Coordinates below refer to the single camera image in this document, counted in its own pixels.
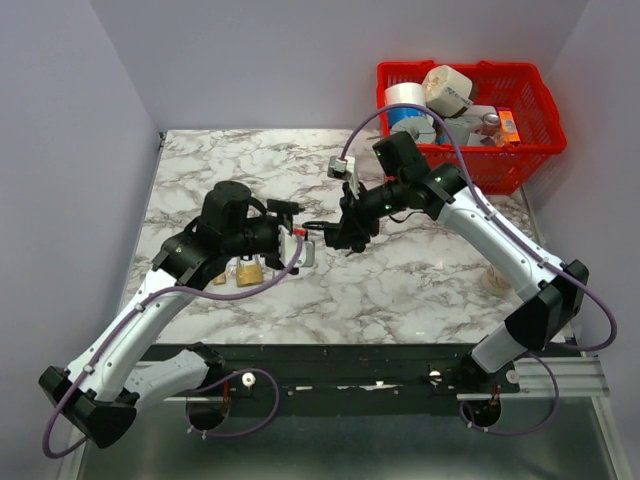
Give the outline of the black padlock with keys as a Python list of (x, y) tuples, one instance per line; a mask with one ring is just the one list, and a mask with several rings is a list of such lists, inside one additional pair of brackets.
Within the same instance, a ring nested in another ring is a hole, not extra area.
[(312, 220), (304, 222), (302, 227), (308, 231), (321, 232), (323, 234), (324, 243), (327, 247), (336, 250), (341, 249), (339, 241), (339, 223)]

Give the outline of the large brass padlock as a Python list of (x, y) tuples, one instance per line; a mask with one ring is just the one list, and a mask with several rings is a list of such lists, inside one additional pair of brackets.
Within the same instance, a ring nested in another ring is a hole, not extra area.
[(238, 288), (252, 287), (264, 283), (264, 272), (258, 255), (239, 256), (235, 265)]

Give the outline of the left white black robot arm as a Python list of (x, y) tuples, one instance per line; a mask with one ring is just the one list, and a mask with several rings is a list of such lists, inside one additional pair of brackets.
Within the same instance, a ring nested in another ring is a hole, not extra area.
[[(205, 196), (199, 216), (165, 240), (129, 304), (98, 339), (66, 367), (48, 367), (39, 385), (54, 406), (42, 439), (45, 455), (56, 419), (64, 416), (99, 448), (120, 440), (146, 407), (178, 393), (209, 395), (218, 390), (229, 411), (229, 385), (242, 378), (252, 388), (261, 369), (232, 371), (222, 355), (196, 343), (146, 370), (138, 362), (171, 320), (195, 298), (231, 301), (275, 286), (301, 267), (313, 246), (296, 233), (293, 219), (303, 212), (296, 202), (260, 202), (236, 181), (222, 181)], [(277, 275), (250, 291), (213, 294), (207, 285), (233, 258), (262, 256)]]

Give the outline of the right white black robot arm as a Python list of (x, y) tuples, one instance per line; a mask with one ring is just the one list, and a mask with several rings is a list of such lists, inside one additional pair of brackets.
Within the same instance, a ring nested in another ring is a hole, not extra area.
[(522, 303), (460, 362), (462, 384), (483, 391), (497, 371), (528, 351), (544, 349), (579, 313), (589, 271), (580, 261), (565, 263), (531, 241), (469, 187), (454, 164), (430, 168), (408, 133), (382, 139), (373, 150), (391, 178), (373, 189), (357, 181), (353, 161), (331, 158), (328, 174), (343, 182), (342, 215), (324, 225), (325, 243), (362, 252), (378, 235), (381, 218), (413, 210), (457, 232), (496, 267)]

